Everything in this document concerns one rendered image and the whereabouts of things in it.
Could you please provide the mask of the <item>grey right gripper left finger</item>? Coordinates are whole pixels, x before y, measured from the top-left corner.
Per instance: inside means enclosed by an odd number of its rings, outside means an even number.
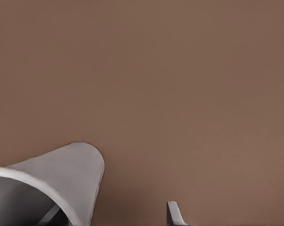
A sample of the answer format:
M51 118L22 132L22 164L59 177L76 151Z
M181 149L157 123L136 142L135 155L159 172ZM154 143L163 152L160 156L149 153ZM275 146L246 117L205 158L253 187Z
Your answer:
M55 204L45 215L44 217L38 222L39 224L48 224L52 218L59 212L60 207Z

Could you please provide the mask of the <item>white IKEA cup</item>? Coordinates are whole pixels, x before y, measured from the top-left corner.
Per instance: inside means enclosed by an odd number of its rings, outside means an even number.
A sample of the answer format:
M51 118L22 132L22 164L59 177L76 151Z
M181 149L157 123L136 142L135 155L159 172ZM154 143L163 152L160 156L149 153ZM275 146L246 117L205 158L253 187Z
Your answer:
M104 171L100 151L84 142L0 167L0 226L90 226ZM55 204L59 212L39 224Z

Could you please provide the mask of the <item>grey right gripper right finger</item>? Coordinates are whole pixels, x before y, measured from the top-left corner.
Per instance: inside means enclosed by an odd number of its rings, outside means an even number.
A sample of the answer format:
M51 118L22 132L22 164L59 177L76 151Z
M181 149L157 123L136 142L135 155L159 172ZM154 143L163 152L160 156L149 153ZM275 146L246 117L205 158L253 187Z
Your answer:
M166 224L186 224L175 201L166 203Z

